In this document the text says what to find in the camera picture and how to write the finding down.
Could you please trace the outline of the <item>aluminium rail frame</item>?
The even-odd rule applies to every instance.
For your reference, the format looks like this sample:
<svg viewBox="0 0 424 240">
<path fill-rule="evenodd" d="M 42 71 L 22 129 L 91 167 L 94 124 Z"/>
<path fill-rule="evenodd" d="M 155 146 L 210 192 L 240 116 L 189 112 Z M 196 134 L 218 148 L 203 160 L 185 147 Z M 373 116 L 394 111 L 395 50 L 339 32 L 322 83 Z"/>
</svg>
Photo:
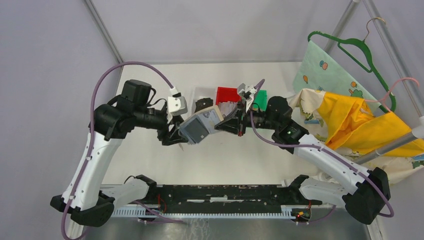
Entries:
<svg viewBox="0 0 424 240">
<path fill-rule="evenodd" d="M 132 201 L 143 199 L 148 191 L 156 186 L 156 184 L 148 185 L 144 182 L 139 185 L 134 183 L 116 185 L 112 188 L 101 189 L 99 196 L 104 199 L 115 198 L 121 205 L 125 205 Z M 368 185 L 364 185 L 364 190 L 357 188 L 354 193 L 350 193 L 339 184 L 317 181 L 313 178 L 307 178 L 301 183 L 294 181 L 287 187 L 299 190 L 301 195 L 307 200 L 318 200 L 339 207 L 344 207 L 353 196 L 374 193 L 374 190 Z"/>
</svg>

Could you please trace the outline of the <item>white plastic bin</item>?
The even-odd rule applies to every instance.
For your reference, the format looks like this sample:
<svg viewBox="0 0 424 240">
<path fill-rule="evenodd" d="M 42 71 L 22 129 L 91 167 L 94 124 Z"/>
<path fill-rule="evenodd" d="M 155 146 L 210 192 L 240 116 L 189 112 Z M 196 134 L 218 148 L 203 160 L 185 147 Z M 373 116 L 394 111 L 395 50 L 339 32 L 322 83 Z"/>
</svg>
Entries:
<svg viewBox="0 0 424 240">
<path fill-rule="evenodd" d="M 217 90 L 214 87 L 202 87 L 202 86 L 196 86 L 192 92 L 190 99 L 188 101 L 189 103 L 189 113 L 194 114 L 196 111 L 196 102 L 202 99 L 211 99 L 212 104 L 214 105 L 216 103 L 216 94 Z"/>
</svg>

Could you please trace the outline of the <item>white cards stack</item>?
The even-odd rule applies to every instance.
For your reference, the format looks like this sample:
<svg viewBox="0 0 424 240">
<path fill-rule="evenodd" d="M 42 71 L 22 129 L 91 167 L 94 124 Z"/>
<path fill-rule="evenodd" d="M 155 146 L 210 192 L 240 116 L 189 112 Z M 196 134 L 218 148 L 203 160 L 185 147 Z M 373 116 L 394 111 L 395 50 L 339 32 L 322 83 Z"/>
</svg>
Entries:
<svg viewBox="0 0 424 240">
<path fill-rule="evenodd" d="M 230 115 L 237 108 L 237 103 L 233 102 L 233 101 L 220 102 L 218 104 L 218 108 L 219 108 L 222 116 L 225 118 L 226 116 Z"/>
</svg>

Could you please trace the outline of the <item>yellow cloth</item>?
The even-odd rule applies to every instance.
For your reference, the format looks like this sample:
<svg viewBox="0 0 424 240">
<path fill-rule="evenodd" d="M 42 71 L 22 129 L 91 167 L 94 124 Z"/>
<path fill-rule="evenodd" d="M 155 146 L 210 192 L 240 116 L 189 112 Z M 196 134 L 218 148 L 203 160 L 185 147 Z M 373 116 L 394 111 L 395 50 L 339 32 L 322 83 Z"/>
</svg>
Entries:
<svg viewBox="0 0 424 240">
<path fill-rule="evenodd" d="M 364 155 L 411 132 L 393 112 L 373 116 L 358 97 L 326 92 L 317 112 L 327 125 L 325 144 L 333 150 L 343 147 Z"/>
</svg>

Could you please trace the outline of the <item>cream cartoon print cloth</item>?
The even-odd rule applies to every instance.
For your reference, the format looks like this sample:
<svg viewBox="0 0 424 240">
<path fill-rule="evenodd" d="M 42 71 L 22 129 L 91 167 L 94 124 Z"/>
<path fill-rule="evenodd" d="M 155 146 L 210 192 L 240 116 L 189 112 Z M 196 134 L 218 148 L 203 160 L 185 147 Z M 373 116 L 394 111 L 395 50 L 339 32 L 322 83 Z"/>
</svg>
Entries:
<svg viewBox="0 0 424 240">
<path fill-rule="evenodd" d="M 292 97 L 288 104 L 294 111 L 299 111 L 293 115 L 294 117 L 299 117 L 301 123 L 305 123 L 306 120 L 318 122 L 317 124 L 307 123 L 305 124 L 305 128 L 326 145 L 328 127 L 317 112 L 317 108 L 320 107 L 325 93 L 325 91 L 304 88 L 297 95 Z M 357 158 L 365 155 L 359 154 L 347 147 L 340 147 L 332 150 L 353 162 L 356 162 Z M 423 153 L 424 141 L 423 139 L 417 139 L 364 163 L 364 166 L 370 170 L 376 167 L 383 169 L 388 175 L 390 185 L 394 185 L 424 167 L 423 160 L 415 160 L 418 156 L 423 155 Z"/>
</svg>

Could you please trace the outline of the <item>red plastic bin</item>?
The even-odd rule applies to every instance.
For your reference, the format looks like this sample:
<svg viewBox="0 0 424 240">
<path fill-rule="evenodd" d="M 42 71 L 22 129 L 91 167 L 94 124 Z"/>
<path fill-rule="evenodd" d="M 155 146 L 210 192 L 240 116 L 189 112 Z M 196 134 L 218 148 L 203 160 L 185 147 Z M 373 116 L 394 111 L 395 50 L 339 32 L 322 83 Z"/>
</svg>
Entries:
<svg viewBox="0 0 424 240">
<path fill-rule="evenodd" d="M 232 87 L 217 87 L 215 104 L 219 105 L 220 103 L 234 102 L 237 103 L 241 100 L 241 97 L 238 95 L 237 89 Z"/>
</svg>

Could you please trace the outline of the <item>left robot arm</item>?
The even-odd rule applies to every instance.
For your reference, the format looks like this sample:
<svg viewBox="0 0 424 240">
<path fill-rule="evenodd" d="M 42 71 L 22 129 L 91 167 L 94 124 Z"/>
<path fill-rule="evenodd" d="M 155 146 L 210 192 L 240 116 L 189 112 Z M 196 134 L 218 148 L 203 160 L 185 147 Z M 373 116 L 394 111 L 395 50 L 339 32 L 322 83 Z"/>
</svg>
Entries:
<svg viewBox="0 0 424 240">
<path fill-rule="evenodd" d="M 79 225 L 101 227 L 120 207 L 138 200 L 153 203 L 157 183 L 145 175 L 107 190 L 101 190 L 101 185 L 117 149 L 135 128 L 156 130 L 164 146 L 187 142 L 179 135 L 187 101 L 176 88 L 170 93 L 163 107 L 156 109 L 151 103 L 156 90 L 149 83 L 131 79 L 124 83 L 121 94 L 98 106 L 78 169 L 66 191 L 52 197 L 50 205 Z"/>
</svg>

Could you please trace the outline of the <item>metal clothes rail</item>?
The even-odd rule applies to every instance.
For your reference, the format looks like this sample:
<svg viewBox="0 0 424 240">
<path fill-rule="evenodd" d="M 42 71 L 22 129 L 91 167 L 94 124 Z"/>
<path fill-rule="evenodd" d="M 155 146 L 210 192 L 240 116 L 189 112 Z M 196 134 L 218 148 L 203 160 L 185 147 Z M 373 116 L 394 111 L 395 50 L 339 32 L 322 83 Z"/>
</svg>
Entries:
<svg viewBox="0 0 424 240">
<path fill-rule="evenodd" d="M 373 159 L 376 159 L 380 156 L 383 156 L 384 154 L 387 154 L 388 152 L 395 150 L 399 147 L 402 147 L 408 143 L 411 143 L 417 139 L 423 139 L 424 138 L 424 117 L 421 116 L 419 118 L 419 126 L 414 127 L 409 133 L 395 139 L 394 141 L 376 148 L 375 150 L 372 150 L 371 152 L 360 156 L 356 159 L 356 163 L 358 165 L 365 164 Z"/>
</svg>

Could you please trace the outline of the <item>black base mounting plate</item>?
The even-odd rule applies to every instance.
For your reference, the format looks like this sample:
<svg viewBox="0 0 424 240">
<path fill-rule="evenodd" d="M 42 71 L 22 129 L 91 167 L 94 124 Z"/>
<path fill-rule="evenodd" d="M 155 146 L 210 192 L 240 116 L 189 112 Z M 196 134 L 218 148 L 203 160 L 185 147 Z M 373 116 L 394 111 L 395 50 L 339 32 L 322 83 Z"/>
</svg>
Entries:
<svg viewBox="0 0 424 240">
<path fill-rule="evenodd" d="M 166 214 L 270 214 L 282 206 L 318 206 L 298 189 L 266 185 L 158 185 L 140 199 Z"/>
</svg>

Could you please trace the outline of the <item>light green cartoon cloth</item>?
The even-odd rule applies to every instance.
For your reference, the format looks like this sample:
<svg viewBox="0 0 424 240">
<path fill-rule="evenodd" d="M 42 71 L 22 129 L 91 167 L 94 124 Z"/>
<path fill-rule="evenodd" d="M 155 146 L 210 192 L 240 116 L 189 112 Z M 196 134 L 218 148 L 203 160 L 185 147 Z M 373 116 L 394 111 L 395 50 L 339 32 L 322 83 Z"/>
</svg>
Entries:
<svg viewBox="0 0 424 240">
<path fill-rule="evenodd" d="M 369 101 L 368 105 L 372 111 L 377 109 L 388 111 L 363 85 L 313 41 L 307 44 L 292 86 L 296 93 L 302 89 L 312 89 L 363 98 Z"/>
</svg>

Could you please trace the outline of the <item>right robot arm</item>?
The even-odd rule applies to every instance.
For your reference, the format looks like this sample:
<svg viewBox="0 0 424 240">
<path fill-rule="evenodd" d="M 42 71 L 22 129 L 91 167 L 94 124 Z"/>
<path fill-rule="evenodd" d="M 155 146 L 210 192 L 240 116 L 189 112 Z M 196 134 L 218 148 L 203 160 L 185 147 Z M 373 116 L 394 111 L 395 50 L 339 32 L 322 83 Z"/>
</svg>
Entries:
<svg viewBox="0 0 424 240">
<path fill-rule="evenodd" d="M 251 127 L 265 143 L 306 160 L 334 179 L 328 182 L 299 175 L 288 191 L 289 199 L 295 204 L 318 200 L 344 208 L 366 225 L 377 216 L 394 217 L 387 173 L 379 167 L 370 170 L 330 149 L 294 121 L 292 112 L 287 99 L 281 96 L 271 97 L 265 110 L 249 108 L 241 100 L 214 128 L 241 137 Z"/>
</svg>

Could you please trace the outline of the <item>green plastic bin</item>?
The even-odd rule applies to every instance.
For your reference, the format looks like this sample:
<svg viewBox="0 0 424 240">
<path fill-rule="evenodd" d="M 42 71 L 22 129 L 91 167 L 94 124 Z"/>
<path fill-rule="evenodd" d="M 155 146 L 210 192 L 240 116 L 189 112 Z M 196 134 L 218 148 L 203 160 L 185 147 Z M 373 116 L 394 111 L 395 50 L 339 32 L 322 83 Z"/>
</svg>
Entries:
<svg viewBox="0 0 424 240">
<path fill-rule="evenodd" d="M 267 102 L 268 102 L 267 91 L 266 90 L 259 90 L 256 93 L 254 102 L 252 104 L 252 108 L 254 110 L 265 111 L 266 107 L 267 107 Z"/>
</svg>

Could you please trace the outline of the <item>black VIP cards stack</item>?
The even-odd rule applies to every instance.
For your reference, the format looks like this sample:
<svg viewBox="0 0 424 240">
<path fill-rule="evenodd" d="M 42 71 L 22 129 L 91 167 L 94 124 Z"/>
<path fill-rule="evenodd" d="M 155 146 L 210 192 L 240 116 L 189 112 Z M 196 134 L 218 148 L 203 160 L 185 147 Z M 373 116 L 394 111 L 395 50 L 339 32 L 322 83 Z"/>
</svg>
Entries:
<svg viewBox="0 0 424 240">
<path fill-rule="evenodd" d="M 203 109 L 212 107 L 214 105 L 214 100 L 210 97 L 201 98 L 194 103 L 194 112 L 197 113 Z"/>
</svg>

